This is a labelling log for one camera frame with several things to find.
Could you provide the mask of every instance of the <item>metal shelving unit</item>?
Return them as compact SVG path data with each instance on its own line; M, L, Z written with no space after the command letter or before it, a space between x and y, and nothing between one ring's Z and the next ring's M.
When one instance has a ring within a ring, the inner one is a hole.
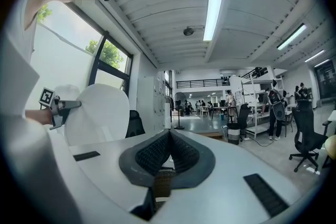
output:
M277 81L278 84L279 84L279 82L281 82L281 87L278 87L278 90L283 90L284 85L283 85L282 77L280 77L279 79L274 79L274 80ZM269 113L265 113L264 115L261 115L261 114L258 115L257 108L261 107L263 104L258 103L257 95L258 94L263 94L263 93L265 93L265 91L256 91L255 88L254 88L254 85L255 84L271 84L271 87L273 89L273 84L272 83L273 83L273 79L254 79L253 77L251 77L251 80L246 81L246 82L242 82L242 85L241 85L241 88L243 90L244 95L249 95L249 96L252 96L254 98L255 113L248 116L250 119L248 120L247 124L249 122L251 122L253 119L255 119L255 126L246 128L247 132L250 132L250 133L254 134L254 138L257 137L257 134L263 133L263 132L268 130L268 124L265 123L265 124L258 125L258 120L262 119L262 118L266 118L266 117L269 116ZM253 93L248 92L244 88L244 85L252 85Z

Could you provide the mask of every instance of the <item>black office chair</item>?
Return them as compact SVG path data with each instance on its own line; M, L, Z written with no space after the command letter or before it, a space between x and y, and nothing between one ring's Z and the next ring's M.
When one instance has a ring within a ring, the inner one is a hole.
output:
M130 120L128 122L128 128L125 138L141 135L144 133L145 130L143 129L139 113L136 110L130 110Z
M319 157L319 153L314 152L316 149L321 149L323 143L327 140L327 129L330 122L324 122L324 134L318 134L314 132L314 112L313 110L298 110L296 108L292 109L293 116L297 126L297 132L294 138L295 148L300 152L299 154L290 154L289 159L293 157L303 157L299 162L298 166L294 169L296 173L298 171L299 166L308 159L315 165L315 172L318 169L318 164L312 157L317 159ZM302 142L299 142L300 133L302 133Z
M237 123L228 123L227 127L229 129L236 129L239 128L240 130L244 131L244 136L246 138L246 132L245 129L247 127L247 117L249 113L251 112L251 108L248 107L247 104L242 104L239 110L239 116L237 118Z

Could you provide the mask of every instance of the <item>cabinet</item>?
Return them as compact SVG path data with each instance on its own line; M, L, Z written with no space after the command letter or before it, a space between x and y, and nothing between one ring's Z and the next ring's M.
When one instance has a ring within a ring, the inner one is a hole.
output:
M156 77L139 79L136 107L145 132L160 133L165 124L165 85Z

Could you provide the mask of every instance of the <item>balcony railing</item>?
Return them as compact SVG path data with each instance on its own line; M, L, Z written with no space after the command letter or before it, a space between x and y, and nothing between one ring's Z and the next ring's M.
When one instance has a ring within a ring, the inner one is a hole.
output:
M256 67L249 73L246 73L245 75L243 75L242 78L251 79L251 77L253 77L254 79L256 79L267 73L268 73L268 70L266 67Z
M228 79L203 79L203 80L185 80L177 81L177 88L193 88L193 87L213 87L213 86L230 86Z

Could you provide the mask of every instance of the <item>window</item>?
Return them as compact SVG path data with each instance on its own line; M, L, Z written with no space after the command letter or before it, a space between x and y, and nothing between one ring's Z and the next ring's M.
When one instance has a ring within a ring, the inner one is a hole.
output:
M336 96L336 73L333 61L330 60L315 68L320 90L320 99Z
M82 50L90 45L91 40L98 41L102 35L60 1L51 1L44 9L49 12L44 12L46 15L40 17L39 22Z
M118 69L123 73L127 73L129 57L109 40L105 41L99 60L107 63L108 65Z
M128 94L132 55L74 3L51 1L41 8L31 58L40 79L27 109L39 109L43 87L70 84L81 92L102 83Z
M171 81L172 81L172 71L164 71L164 83L166 85L166 95L172 97L172 86L171 86Z

